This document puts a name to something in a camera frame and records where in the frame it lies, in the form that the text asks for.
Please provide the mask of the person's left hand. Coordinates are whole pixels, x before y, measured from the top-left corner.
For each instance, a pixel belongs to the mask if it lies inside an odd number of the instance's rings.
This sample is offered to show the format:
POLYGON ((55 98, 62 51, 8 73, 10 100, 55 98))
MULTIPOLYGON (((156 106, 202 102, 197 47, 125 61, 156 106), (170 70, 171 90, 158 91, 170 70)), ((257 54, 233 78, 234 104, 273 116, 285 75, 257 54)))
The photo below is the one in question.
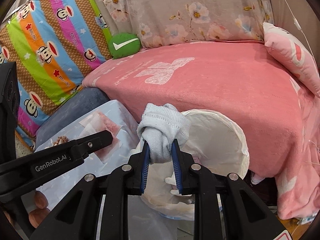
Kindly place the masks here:
POLYGON ((1 204, 4 214, 13 226, 17 224, 31 230, 37 228, 50 213, 48 206, 46 196, 37 190, 1 204))

